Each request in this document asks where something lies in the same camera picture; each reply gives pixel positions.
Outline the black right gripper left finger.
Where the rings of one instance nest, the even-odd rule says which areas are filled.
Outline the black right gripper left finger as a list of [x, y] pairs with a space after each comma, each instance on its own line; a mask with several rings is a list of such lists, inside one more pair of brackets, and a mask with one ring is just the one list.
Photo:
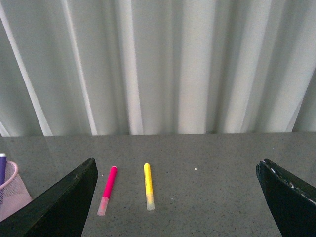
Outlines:
[[0, 223], [2, 237], [80, 237], [98, 179], [89, 158]]

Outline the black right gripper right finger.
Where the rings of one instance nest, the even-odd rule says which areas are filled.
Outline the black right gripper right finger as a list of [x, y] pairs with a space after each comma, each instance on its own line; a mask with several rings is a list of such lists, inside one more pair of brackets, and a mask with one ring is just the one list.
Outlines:
[[256, 165], [256, 176], [283, 237], [316, 235], [316, 188], [269, 159]]

